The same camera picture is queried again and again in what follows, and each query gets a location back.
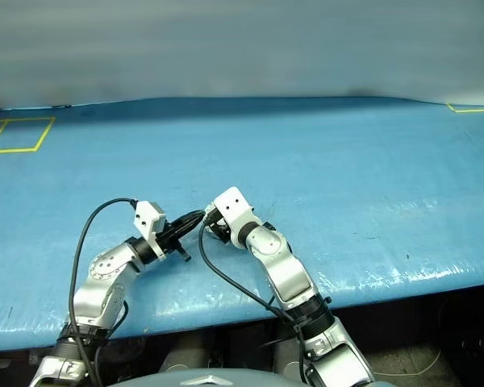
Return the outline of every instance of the black wire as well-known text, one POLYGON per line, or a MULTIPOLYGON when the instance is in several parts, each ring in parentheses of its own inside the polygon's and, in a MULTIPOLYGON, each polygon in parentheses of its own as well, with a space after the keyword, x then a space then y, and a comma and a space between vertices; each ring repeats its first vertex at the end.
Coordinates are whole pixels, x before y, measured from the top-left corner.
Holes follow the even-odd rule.
POLYGON ((84 350, 84 344, 81 340, 81 335, 79 334, 79 329, 77 327, 77 320, 75 319, 75 308, 73 304, 73 297, 75 296, 75 286, 77 283, 77 270, 79 268, 79 258, 81 256, 82 245, 84 243, 86 234, 90 229, 90 225, 100 211, 110 206, 111 204, 118 203, 118 202, 128 202, 133 207, 136 206, 136 200, 134 199, 116 198, 116 199, 110 200, 109 202, 105 202, 101 204, 99 207, 95 209, 94 212, 91 213, 84 227, 82 228, 81 236, 79 237, 79 241, 77 242, 77 248, 75 250, 75 255, 73 257, 72 278, 70 281, 70 291, 69 291, 69 299, 68 299, 70 325, 72 327, 75 343, 77 344, 77 348, 79 350, 79 355, 81 356, 82 361, 86 367, 86 371, 90 375, 92 384, 96 385, 97 387, 101 387, 101 385, 99 384, 99 381, 97 380, 97 376, 95 375, 94 369, 91 366, 90 359, 88 359, 88 356, 86 355, 86 352, 84 350))
MULTIPOLYGON (((127 304, 127 301, 123 301, 123 314, 120 320, 111 328, 109 332, 107 332, 106 337, 104 338, 105 340, 108 340, 117 329, 122 325, 123 320, 126 319, 127 314, 129 313, 129 305, 127 304)), ((100 377, 100 369, 98 368, 98 353, 100 352, 101 348, 103 346, 99 346, 97 350, 95 351, 95 357, 94 357, 94 370, 95 370, 95 375, 97 376, 97 381, 99 386, 103 386, 102 384, 102 378, 100 377)))
MULTIPOLYGON (((239 291, 244 293, 246 296, 248 296, 249 298, 258 302, 260 305, 262 305, 267 310, 270 310, 271 312, 273 312, 276 316, 278 316, 282 320, 286 320, 290 323, 293 323, 294 319, 292 317, 290 317, 289 314, 287 314, 286 312, 284 312, 281 309, 275 308, 274 306, 270 305, 270 303, 272 301, 274 301, 273 298, 271 298, 270 302, 266 302, 266 301, 262 300, 256 294, 252 293, 251 291, 249 291, 245 287, 243 287, 241 284, 239 284, 235 280, 231 279, 227 274, 224 274, 219 268, 217 268, 214 264, 211 263, 211 261, 207 257, 206 252, 204 251, 203 236, 204 236, 204 230, 205 230, 206 226, 207 226, 207 222, 203 222, 202 225, 201 225, 201 228, 199 229, 199 236, 198 236, 199 252, 201 253, 202 260, 204 260, 205 264, 207 264, 207 266, 215 274, 217 274, 219 277, 221 277, 223 280, 225 280, 228 284, 230 284, 231 286, 234 286, 239 291)), ((298 340, 299 340, 299 345, 300 345, 299 376, 301 377, 301 382, 308 385, 307 379, 305 378, 305 370, 304 370, 305 359, 303 358, 303 354, 305 352, 305 339, 303 338, 303 333, 301 332, 301 329, 298 330, 298 340)))
POLYGON ((290 340, 290 339, 295 339, 296 337, 297 337, 297 335, 290 335, 290 336, 286 336, 286 337, 280 337, 279 339, 274 339, 274 340, 268 341, 267 343, 263 343, 262 345, 259 345, 257 347, 257 349, 267 348, 267 347, 270 347, 272 345, 276 345, 278 343, 281 343, 282 341, 287 341, 287 340, 290 340))
POLYGON ((298 330, 298 338, 299 338, 299 376, 301 377, 301 381, 306 384, 310 385, 305 378, 305 339, 303 337, 303 333, 301 330, 298 330))
POLYGON ((254 348, 253 350, 249 351, 248 354, 246 354, 246 356, 244 357, 244 367, 245 368, 248 368, 248 357, 250 355, 252 355, 255 351, 260 351, 261 349, 264 349, 264 348, 267 348, 267 347, 271 347, 273 345, 276 345, 278 343, 281 343, 282 341, 287 341, 287 340, 290 340, 290 339, 295 339, 296 338, 296 335, 289 335, 289 336, 286 336, 286 337, 280 337, 278 339, 274 339, 274 340, 271 340, 271 341, 268 341, 267 343, 263 343, 261 345, 259 345, 258 347, 254 348))
POLYGON ((282 310, 275 308, 274 306, 271 306, 268 302, 262 300, 259 298, 256 294, 252 293, 251 291, 247 290, 245 287, 243 287, 241 284, 238 282, 232 280, 230 277, 228 277, 226 274, 221 272, 214 264, 210 262, 210 260, 207 257, 206 252, 204 251, 204 242, 203 242, 203 236, 204 236, 204 230, 206 228, 206 223, 203 223, 201 225, 201 228, 199 229, 199 237, 198 237, 198 244, 199 244, 199 252, 201 253, 202 260, 207 264, 207 266, 213 270, 215 274, 217 274, 219 277, 221 277, 223 280, 225 280, 228 284, 231 286, 236 287, 239 291, 244 293, 246 296, 251 298, 252 300, 258 302, 260 305, 262 305, 264 308, 267 310, 270 310, 273 312, 276 316, 279 318, 285 318, 288 320, 292 320, 292 318, 283 312, 282 310))

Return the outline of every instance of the white wall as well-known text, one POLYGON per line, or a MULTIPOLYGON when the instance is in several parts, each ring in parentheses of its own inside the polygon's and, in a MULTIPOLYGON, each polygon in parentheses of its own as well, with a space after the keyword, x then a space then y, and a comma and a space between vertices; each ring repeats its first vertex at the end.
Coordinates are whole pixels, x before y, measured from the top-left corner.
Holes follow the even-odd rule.
POLYGON ((0 0, 0 106, 348 94, 484 104, 484 0, 0 0))

